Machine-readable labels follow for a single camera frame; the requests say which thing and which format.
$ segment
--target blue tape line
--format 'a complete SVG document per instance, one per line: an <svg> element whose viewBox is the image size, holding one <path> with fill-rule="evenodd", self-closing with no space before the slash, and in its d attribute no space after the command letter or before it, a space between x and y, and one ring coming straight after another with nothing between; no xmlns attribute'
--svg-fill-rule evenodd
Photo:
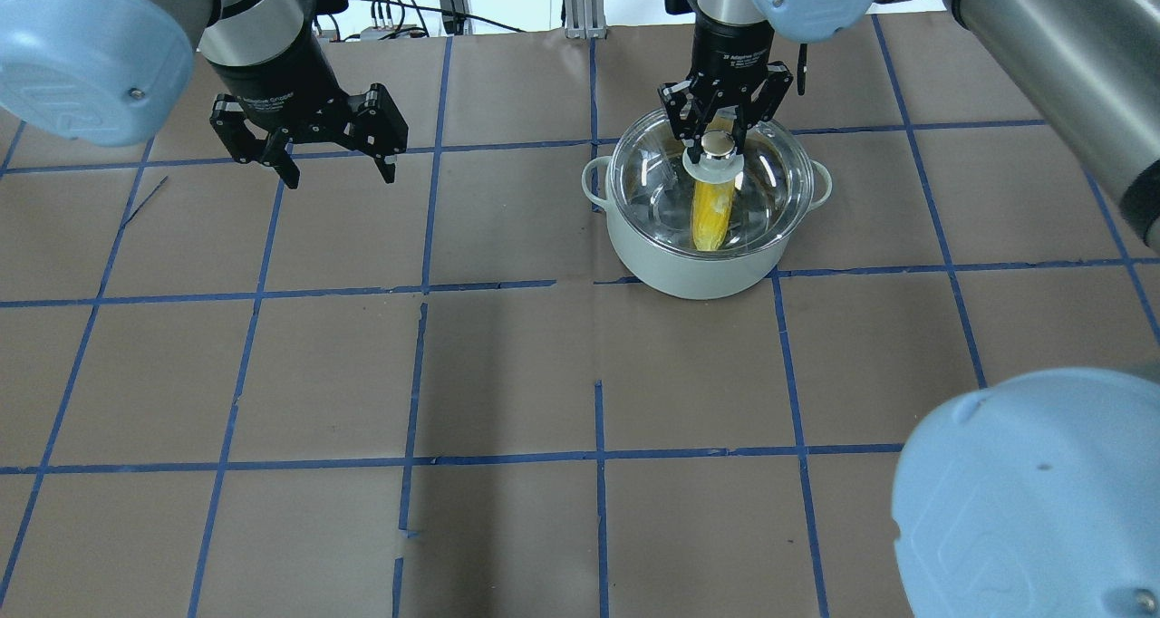
<svg viewBox="0 0 1160 618"><path fill-rule="evenodd" d="M456 144L443 147L443 152L508 152L512 148L559 148L589 144L590 139L546 139L539 143Z"/></svg>
<svg viewBox="0 0 1160 618"><path fill-rule="evenodd" d="M782 278L812 278L812 276L877 276L889 274L945 274L947 266L914 266L885 268L799 268L780 271Z"/></svg>
<svg viewBox="0 0 1160 618"><path fill-rule="evenodd" d="M595 385L596 416L596 543L600 566L600 618L608 618L608 487L604 484L604 383Z"/></svg>
<svg viewBox="0 0 1160 618"><path fill-rule="evenodd" d="M427 231L423 234L423 293L430 291L432 284L432 249L435 242L435 204L438 202L438 168L443 159L443 123L447 119L447 86L451 77L451 44L448 36L443 45L443 73L438 85L438 119L435 122L435 151L432 159L432 186L427 197Z"/></svg>
<svg viewBox="0 0 1160 618"><path fill-rule="evenodd" d="M1111 239L1116 242L1116 250L1119 252L1119 263L1123 263L1124 268L1128 268L1128 276L1132 279L1132 288L1136 289L1136 296L1140 299L1140 307L1144 308L1144 317L1148 318L1148 326L1152 328L1152 337L1160 344L1160 326L1157 325L1155 312L1152 311L1152 304L1148 301L1147 291L1144 290L1144 283L1140 279L1139 271L1136 271L1136 263L1132 262L1131 255L1128 255L1128 247L1124 243L1124 239L1119 235L1119 230L1116 228L1116 223L1111 218L1111 210L1108 210L1108 204L1103 199L1103 194L1100 192L1100 186L1095 183L1095 177L1090 175L1089 172L1083 173L1088 181L1088 188L1092 189L1092 194L1095 197L1096 204L1100 206L1100 213L1103 215L1104 225L1108 226L1109 233L1111 233Z"/></svg>
<svg viewBox="0 0 1160 618"><path fill-rule="evenodd" d="M1123 267L1123 260L1047 260L1041 263L976 263L976 266L955 266L955 271L1018 271L1029 268L1110 268Z"/></svg>
<svg viewBox="0 0 1160 618"><path fill-rule="evenodd" d="M1133 266L1160 266L1160 259L1130 259ZM1012 271L1032 270L1032 268L1109 268L1123 267L1124 260L1047 260L1039 263L957 263L955 271ZM815 268L815 270L784 270L781 278L815 278L815 276L878 276L899 274L945 274L945 266L899 266L877 268ZM558 279L505 279L495 283L448 283L432 284L428 292L473 292L480 289L534 289L552 288ZM593 284L640 284L635 276L618 279L597 279ZM262 299L305 299L306 297L372 297L383 295L418 295L423 289L419 284L401 284L398 288L331 288L331 289L281 289L281 291L261 292ZM206 292L205 295L158 295L148 297L103 297L102 299L38 299L38 300L0 300L0 310L5 308L53 308L72 307L72 305L137 305L137 304L196 304L208 300L253 300L258 292Z"/></svg>
<svg viewBox="0 0 1160 618"><path fill-rule="evenodd" d="M415 441L419 434L419 395L423 383L423 352L427 344L427 304L419 305L419 326L415 329L415 363L411 373L411 408L407 413L407 445L406 457L403 468L403 484L399 489L399 530L407 530L411 521L411 482L414 477L415 464ZM398 616L403 602L403 568L404 558L400 557L394 565L394 577L391 582L391 615Z"/></svg>
<svg viewBox="0 0 1160 618"><path fill-rule="evenodd" d="M418 151L408 151L408 154L416 154ZM311 152L311 154L295 154L293 160L319 160L319 159L356 159L364 155L363 152Z"/></svg>
<svg viewBox="0 0 1160 618"><path fill-rule="evenodd" d="M810 458L806 449L805 428L802 423L802 406L797 394L797 378L793 373L793 354L790 350L790 332L785 320L785 303L780 276L771 279L774 286L774 313L777 317L777 334L782 347L782 366L785 368L785 386L790 397L790 416L793 421L793 449L798 458L802 482L802 503L805 510L805 526L810 537L810 558L813 561L813 583L818 595L818 611L829 618L829 601L826 597L826 579L821 567L821 545L818 540L818 521L813 511L813 489L810 486Z"/></svg>
<svg viewBox="0 0 1160 618"><path fill-rule="evenodd" d="M617 279L597 279L593 284L638 284L640 279L637 276L623 276L623 278Z"/></svg>
<svg viewBox="0 0 1160 618"><path fill-rule="evenodd" d="M1044 119L999 119L993 123L925 123L912 125L915 131L972 130L972 128L1047 126Z"/></svg>
<svg viewBox="0 0 1160 618"><path fill-rule="evenodd" d="M145 168L187 168L190 165L232 165L233 159L220 157L220 159L184 159L184 160L150 160Z"/></svg>
<svg viewBox="0 0 1160 618"><path fill-rule="evenodd" d="M403 558L394 558L394 574L391 576L391 618L399 618L403 608Z"/></svg>
<svg viewBox="0 0 1160 618"><path fill-rule="evenodd" d="M590 37L588 39L588 128L589 128L589 143L592 147L588 148L589 159L595 159L600 154L600 110L596 103L596 39ZM592 173L592 183L589 183L589 189L593 194L600 192L600 172ZM599 206L592 204L592 212L599 212Z"/></svg>
<svg viewBox="0 0 1160 618"><path fill-rule="evenodd" d="M13 173L13 175L42 175L42 173L97 172L97 169L135 169L140 167L140 163L42 165L42 167L34 168L12 168L8 169L8 173Z"/></svg>
<svg viewBox="0 0 1160 618"><path fill-rule="evenodd" d="M319 468L397 468L409 464L405 457L295 458L278 461L229 461L227 471L314 471Z"/></svg>
<svg viewBox="0 0 1160 618"><path fill-rule="evenodd" d="M514 279L505 283L452 283L432 284L430 292L477 292L480 289L530 289L552 288L556 279Z"/></svg>
<svg viewBox="0 0 1160 618"><path fill-rule="evenodd" d="M871 15L870 20L873 22L873 29L878 36L878 48L882 49L882 56L886 61L886 73L890 74L890 85L894 89L894 101L898 102L899 114L902 115L902 123L906 125L906 139L911 143L911 154L914 155L914 167L919 172L919 180L922 183L922 196L927 201L927 209L930 212L930 220L935 228L935 237L938 239L938 249L942 252L944 263L947 266L947 278L950 279L950 289L955 296L955 305L958 308L958 318L963 325L963 336L966 340L966 349L971 356L971 365L974 368L974 378L979 387L987 386L987 377L983 371L983 361L979 358L979 349L974 342L974 330L971 328L971 318L966 313L966 303L963 300L963 290L958 284L958 275L955 271L955 261L950 255L950 246L947 242L947 234L943 231L942 220L938 216L938 209L935 204L934 192L930 188L930 180L927 176L926 165L922 162L922 154L919 151L919 140L914 134L914 125L911 122L911 112L906 109L906 101L902 97L902 88L898 82L898 73L894 70L894 61L890 56L890 48L886 44L886 35L882 31L882 23L878 21L877 15Z"/></svg>
<svg viewBox="0 0 1160 618"><path fill-rule="evenodd" d="M793 130L792 134L846 134L846 132L889 132L906 131L906 126L883 125L883 126L831 126L812 128L812 130Z"/></svg>
<svg viewBox="0 0 1160 618"><path fill-rule="evenodd" d="M270 210L269 228L266 231L266 247L262 250L262 267L258 274L258 289L254 296L254 308L249 315L249 326L246 329L246 341L241 350L241 362L238 365L238 378L233 387L233 402L230 403L230 416L226 420L225 435L222 437L222 452L218 456L217 473L213 477L213 490L210 494L210 507L205 514L205 528L202 532L202 545L197 553L197 567L194 570L194 586L189 594L188 618L196 618L197 605L202 597L202 581L205 579L205 561L209 559L210 543L213 540L213 526L217 522L218 504L222 499L222 484L225 480L225 472L230 461L230 448L233 444L233 432L238 423L238 400L241 400L241 392L246 387L246 376L249 371L249 357L254 347L254 336L258 334L258 317L262 311L262 296L266 292L266 276L270 268L270 252L274 250L274 237L278 225L278 213L282 210L282 192L285 184L278 181L277 190L274 192L274 204Z"/></svg>
<svg viewBox="0 0 1160 618"><path fill-rule="evenodd" d="M152 148L153 139L150 139L148 143L145 144L144 152L142 152L142 159L137 167L137 176L133 176L132 188L130 189L129 197L125 201L124 210L121 212L121 221L117 225L117 233L116 237L113 238L113 247L109 249L109 257L106 260L104 270L101 274L101 284L96 292L97 299L104 296L104 291L109 286L109 276L113 275L113 262L117 259L121 239L125 233L125 218L132 213L133 201L137 199L137 192L142 184L142 176L145 173L143 163L145 160L148 160ZM8 586L12 584L12 575L16 569L16 560L20 558L20 551L24 545L24 538L28 536L28 525L32 521L32 511L36 509L36 501L41 495L41 486L44 484L44 475L48 473L49 461L52 458L52 451L56 448L57 437L60 435L60 427L64 424L65 413L68 412L68 403L72 399L73 388L77 386L77 378L80 375L81 363L85 361L85 352L88 350L88 342L93 336L93 326L96 325L97 311L100 311L99 305L93 305L92 311L88 313L88 321L85 325L85 332L81 334L80 346L77 347L77 355L73 358L72 369L68 371L68 381L65 384L65 391L64 394L61 394L60 405L57 407L57 415L52 420L52 429L49 431L49 439L46 441L44 452L41 456L41 464L36 472L36 479L32 481L32 489L28 495L28 503L24 506L24 514L21 516L20 528L16 530L16 539L8 554L8 562L5 565L3 577L0 579L0 608L3 606L5 598L8 595Z"/></svg>
<svg viewBox="0 0 1160 618"><path fill-rule="evenodd" d="M407 413L407 465L403 470L399 497L399 530L406 530L411 518L411 478L414 473L415 442L419 436L419 395L423 384L423 352L427 346L427 304L419 305L419 328L415 332L415 363L411 373L411 408Z"/></svg>
<svg viewBox="0 0 1160 618"><path fill-rule="evenodd" d="M334 288L334 289L282 289L264 292L267 299L306 299L306 297L377 297L383 295L416 295L423 289L419 284L401 284L398 288Z"/></svg>
<svg viewBox="0 0 1160 618"><path fill-rule="evenodd" d="M3 162L0 162L0 177L3 177L8 173L8 165L12 165L12 155L16 152L21 136L24 136L24 126L28 126L28 123L21 119L20 125L16 126L15 134L12 136L12 143L8 144L8 152L5 152Z"/></svg>
<svg viewBox="0 0 1160 618"><path fill-rule="evenodd" d="M78 473L187 473L216 470L216 461L168 461L157 464L61 464L50 466L48 473L55 475Z"/></svg>
<svg viewBox="0 0 1160 618"><path fill-rule="evenodd" d="M44 299L44 300L0 300L3 308L60 308L70 305L95 305L96 299Z"/></svg>
<svg viewBox="0 0 1160 618"><path fill-rule="evenodd" d="M806 446L809 455L857 455L898 452L902 444L835 444ZM560 451L496 456L295 458L293 460L227 461L229 471L316 471L334 468L404 468L404 466L501 466L558 461L640 460L641 458L749 458L796 457L797 446L741 449L643 449L621 451ZM216 471L217 461L171 461L147 464L65 464L48 466L46 475L86 473L182 473ZM0 475L32 475L39 466L0 466Z"/></svg>
<svg viewBox="0 0 1160 618"><path fill-rule="evenodd" d="M899 453L905 444L847 444L838 446L806 446L806 452L812 456L825 455L870 455L870 453Z"/></svg>

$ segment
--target glass lid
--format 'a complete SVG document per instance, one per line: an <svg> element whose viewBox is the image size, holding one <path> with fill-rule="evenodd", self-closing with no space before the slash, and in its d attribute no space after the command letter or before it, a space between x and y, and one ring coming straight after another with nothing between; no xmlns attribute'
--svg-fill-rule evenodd
<svg viewBox="0 0 1160 618"><path fill-rule="evenodd" d="M728 128L715 119L710 130ZM694 259L732 259L770 247L806 213L813 172L798 140L778 123L749 130L744 167L727 183L695 180L684 144L664 110L637 119L617 143L608 183L625 220L667 250ZM719 218L708 217L717 212ZM705 234L716 234L705 239Z"/></svg>

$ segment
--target cooking pot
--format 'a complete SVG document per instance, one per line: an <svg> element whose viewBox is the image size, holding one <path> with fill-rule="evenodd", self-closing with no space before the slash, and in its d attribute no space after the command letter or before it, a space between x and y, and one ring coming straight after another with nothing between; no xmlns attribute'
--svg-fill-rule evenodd
<svg viewBox="0 0 1160 618"><path fill-rule="evenodd" d="M593 159L580 176L585 196L607 215L624 267L673 297L719 299L766 278L790 233L833 192L828 169L810 160L785 126L759 123L737 155L745 167L724 242L699 250L690 225L696 181L682 165L684 150L665 111L654 110L624 132L612 155ZM594 168L604 169L604 197L589 189ZM813 201L817 181L824 191Z"/></svg>

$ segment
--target pot handle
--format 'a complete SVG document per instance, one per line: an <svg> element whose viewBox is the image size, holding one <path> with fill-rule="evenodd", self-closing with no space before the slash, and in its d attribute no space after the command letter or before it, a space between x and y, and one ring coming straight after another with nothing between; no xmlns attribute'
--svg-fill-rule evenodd
<svg viewBox="0 0 1160 618"><path fill-rule="evenodd" d="M817 160L810 160L810 163L813 165L813 172L817 172L818 175L821 176L821 180L826 182L826 192L821 196L821 199L811 202L810 208L806 211L807 213L812 213L817 209L820 209L820 206L824 206L826 201L829 201L831 194L834 192L834 176L829 174L829 169L826 168L826 165L819 163Z"/></svg>
<svg viewBox="0 0 1160 618"><path fill-rule="evenodd" d="M592 176L593 168L601 167L601 165L608 165L610 160L612 160L611 155L597 155L596 159L588 160L588 165L585 165L583 173L580 175L580 189L583 189L583 196L588 197L588 201L592 201L593 204L600 205L601 210L608 210L608 199L604 199L604 197L601 197L597 194L593 194L592 189L588 189L588 176ZM596 176L599 183L600 173L596 173Z"/></svg>

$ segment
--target power adapter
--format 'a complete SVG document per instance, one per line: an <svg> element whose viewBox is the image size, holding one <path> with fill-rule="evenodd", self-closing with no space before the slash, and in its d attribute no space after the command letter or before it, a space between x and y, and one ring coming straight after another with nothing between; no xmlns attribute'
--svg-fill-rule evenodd
<svg viewBox="0 0 1160 618"><path fill-rule="evenodd" d="M463 35L467 17L462 14L467 12L467 0L438 0L438 6L443 10L443 31L447 35Z"/></svg>

